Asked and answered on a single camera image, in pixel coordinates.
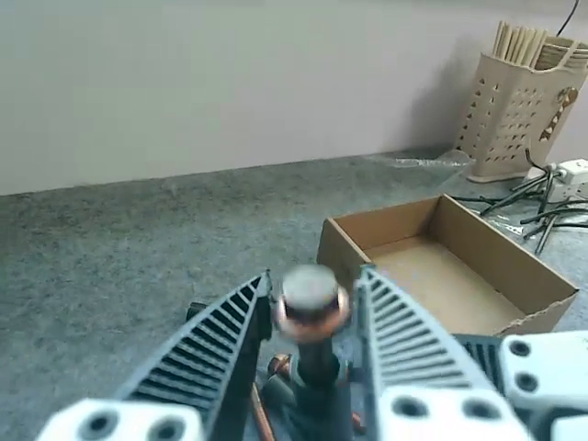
bolt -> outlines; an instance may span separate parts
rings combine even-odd
[[[291,354],[275,354],[267,365],[267,373],[272,376],[278,374],[285,380],[290,380],[290,359]]]
[[[366,432],[366,427],[361,424],[361,416],[359,413],[351,413],[351,422],[353,424],[353,431],[358,435],[363,435]]]

black cable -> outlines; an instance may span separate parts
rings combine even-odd
[[[538,179],[537,181],[530,181],[526,184],[526,186],[519,188],[517,191],[515,191],[514,193],[511,193],[510,195],[508,195],[506,198],[504,198],[503,200],[501,200],[500,202],[496,202],[494,205],[490,205],[488,208],[483,209],[480,213],[480,216],[485,216],[486,214],[490,213],[491,211],[495,210],[495,209],[499,209],[501,207],[505,207],[507,205],[510,205],[512,203],[514,203],[515,201],[522,199],[525,197],[526,192],[529,191],[531,188],[533,187],[537,187],[540,184],[542,184],[543,182],[545,182],[547,180],[547,176],[541,176],[540,179]]]
[[[588,200],[581,200],[581,199],[565,200],[563,202],[560,202],[556,208],[567,207],[568,205],[580,205],[580,204],[588,204]]]
[[[547,167],[541,166],[541,165],[537,164],[535,161],[533,161],[533,158],[531,158],[531,151],[529,150],[528,147],[525,149],[525,158],[526,158],[526,161],[528,163],[530,163],[531,165],[533,165],[535,168],[538,168],[539,170],[543,170],[545,173],[548,172]]]
[[[549,191],[551,191],[551,187],[553,186],[553,171],[551,168],[548,168],[548,181],[545,184],[545,189],[543,190],[543,198],[541,199],[541,204],[539,205],[539,209],[537,210],[537,214],[543,213],[545,211],[545,207],[548,205],[549,199]]]
[[[570,23],[570,20],[573,17],[573,15],[576,13],[576,9],[578,9],[579,4],[580,4],[580,0],[575,0],[573,2],[573,7],[571,8],[570,14],[566,18],[566,21],[563,22],[563,25],[561,25],[560,30],[558,30],[558,34],[557,34],[558,37],[561,35],[561,32],[563,32],[563,30],[568,26],[568,23]]]
[[[484,196],[479,196],[477,198],[469,198],[467,196],[452,196],[451,198],[458,200],[459,202],[482,202],[485,204],[493,204],[500,201],[498,198],[486,198]]]
[[[529,240],[531,237],[533,237],[535,234],[537,234],[538,232],[542,232],[545,229],[545,223],[542,223],[541,225],[539,225],[538,227],[535,227],[533,230],[531,230],[530,232],[526,233],[523,236],[523,240],[527,241]]]
[[[560,215],[560,214],[588,214],[588,209],[573,209],[573,208],[563,208],[563,209],[550,209],[548,211],[544,211],[541,214],[537,214],[536,216],[532,216],[530,218],[526,218],[521,220],[519,223],[521,225],[525,225],[526,223],[531,223],[537,221],[541,218],[545,218],[546,216],[551,215]]]
[[[521,182],[518,186],[515,186],[513,188],[511,188],[511,191],[518,191],[521,188],[525,187],[526,185],[530,184],[531,182],[537,182],[539,179],[541,179],[544,175],[538,176],[538,177],[534,177],[533,179],[531,179],[530,181],[523,181]]]
[[[588,223],[559,222],[559,223],[555,223],[553,225],[553,228],[563,228],[563,227],[588,228]]]
[[[535,249],[535,255],[540,255],[541,252],[543,251],[543,248],[545,248],[545,243],[547,243],[548,241],[548,236],[551,233],[551,230],[553,229],[553,225],[555,225],[555,221],[557,220],[558,216],[552,216],[551,219],[549,219],[548,224],[545,227],[545,230],[543,231],[543,234],[541,235],[541,239],[539,239],[539,243],[537,244],[537,248]]]

electrical wire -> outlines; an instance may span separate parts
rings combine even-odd
[[[548,168],[547,171],[548,180],[545,184],[545,189],[543,190],[543,198],[541,199],[541,204],[539,205],[539,209],[537,210],[537,214],[541,214],[545,211],[545,207],[548,205],[549,200],[549,192],[551,191],[551,187],[553,187],[553,176],[555,175],[553,171]]]
[[[574,209],[574,208],[561,208],[561,209],[550,209],[548,211],[544,211],[541,214],[537,214],[530,218],[522,219],[519,223],[521,225],[525,225],[527,223],[531,223],[534,221],[538,221],[541,218],[545,218],[547,216],[552,215],[561,215],[561,214],[588,214],[588,209]]]
[[[528,163],[530,163],[531,165],[533,165],[535,168],[538,168],[539,170],[543,170],[545,173],[548,172],[547,167],[541,166],[541,165],[537,164],[535,161],[533,161],[533,158],[531,158],[531,151],[529,150],[528,147],[525,149],[525,158],[526,158],[526,161]]]
[[[559,222],[553,225],[553,228],[588,228],[588,223],[576,223],[576,222]]]
[[[518,191],[521,188],[527,186],[528,184],[532,183],[532,182],[537,182],[539,179],[541,179],[544,175],[538,176],[538,177],[534,177],[533,179],[531,179],[530,181],[523,181],[521,182],[518,186],[511,188],[511,191]]]
[[[573,2],[573,7],[571,8],[570,13],[568,14],[568,17],[566,18],[566,20],[563,22],[563,25],[561,25],[560,30],[558,30],[558,34],[557,36],[559,37],[561,35],[561,32],[563,32],[563,30],[568,26],[568,24],[570,23],[571,18],[573,17],[573,15],[576,13],[576,9],[578,9],[578,5],[580,4],[580,0],[574,0]]]
[[[548,236],[551,233],[551,230],[553,229],[553,226],[555,225],[555,221],[558,219],[558,216],[551,216],[551,218],[549,219],[547,225],[545,226],[545,230],[543,231],[543,234],[541,234],[541,239],[539,239],[539,243],[537,244],[537,248],[535,248],[535,255],[540,255],[541,252],[543,251],[543,248],[545,248],[545,244],[548,241]]]
[[[467,196],[452,196],[451,198],[458,200],[459,202],[481,202],[484,204],[493,204],[495,202],[501,201],[501,199],[498,198],[486,198],[484,196],[479,196],[477,198],[469,198]]]
[[[543,175],[538,180],[529,181],[524,187],[519,188],[514,193],[511,193],[506,198],[502,199],[500,202],[496,202],[495,204],[490,205],[486,209],[483,209],[480,212],[480,216],[483,217],[495,209],[499,209],[501,207],[506,207],[507,205],[510,205],[510,204],[516,202],[517,200],[524,198],[526,196],[527,191],[529,191],[530,189],[532,189],[534,187],[538,187],[539,185],[541,185],[545,181],[547,181],[547,179],[548,179],[548,177],[546,175]]]

utensil holder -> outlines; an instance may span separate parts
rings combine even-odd
[[[570,69],[573,48],[545,71],[482,54],[454,148],[475,160],[469,179],[491,182],[524,176],[532,159],[543,165],[588,69]]]

power strip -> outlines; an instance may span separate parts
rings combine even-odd
[[[574,159],[555,166],[555,179],[549,190],[548,202],[570,198],[588,198],[588,161]]]
[[[559,179],[554,179],[549,191],[548,202],[558,203],[570,198],[588,199],[588,183],[564,184]]]

